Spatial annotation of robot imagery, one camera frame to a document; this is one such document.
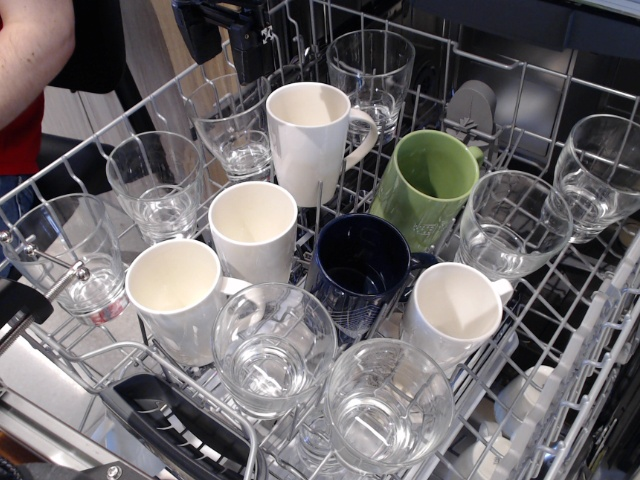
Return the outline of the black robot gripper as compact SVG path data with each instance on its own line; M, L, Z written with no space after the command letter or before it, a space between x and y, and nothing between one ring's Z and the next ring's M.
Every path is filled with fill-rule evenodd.
M172 1L176 24L198 64L222 52L220 30L228 34L241 84L274 72L273 31L267 1Z

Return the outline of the person forearm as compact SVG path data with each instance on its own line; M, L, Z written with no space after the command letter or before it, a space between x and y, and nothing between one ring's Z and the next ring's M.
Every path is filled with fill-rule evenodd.
M71 1L3 1L1 24L1 126L6 127L70 59L74 6Z

